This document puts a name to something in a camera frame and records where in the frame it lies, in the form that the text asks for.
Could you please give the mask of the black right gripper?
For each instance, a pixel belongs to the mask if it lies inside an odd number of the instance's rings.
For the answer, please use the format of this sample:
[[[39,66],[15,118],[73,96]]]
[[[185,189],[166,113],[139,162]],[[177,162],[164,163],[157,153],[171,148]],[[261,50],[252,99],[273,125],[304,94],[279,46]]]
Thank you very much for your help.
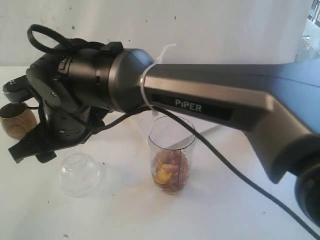
[[[17,164],[31,156],[40,163],[47,163],[57,157],[55,151],[84,144],[94,134],[94,129],[105,125],[105,110],[94,106],[67,113],[44,104],[38,114],[40,123],[8,149]]]

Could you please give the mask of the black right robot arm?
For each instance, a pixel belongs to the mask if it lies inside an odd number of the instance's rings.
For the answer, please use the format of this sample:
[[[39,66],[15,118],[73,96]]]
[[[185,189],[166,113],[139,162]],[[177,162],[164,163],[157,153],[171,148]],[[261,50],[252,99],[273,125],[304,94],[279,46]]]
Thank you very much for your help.
[[[9,152],[41,163],[104,129],[110,111],[171,110],[242,131],[268,178],[297,176],[296,201],[320,223],[320,61],[284,64],[159,64],[119,42],[53,49],[3,87],[39,102],[40,123]]]

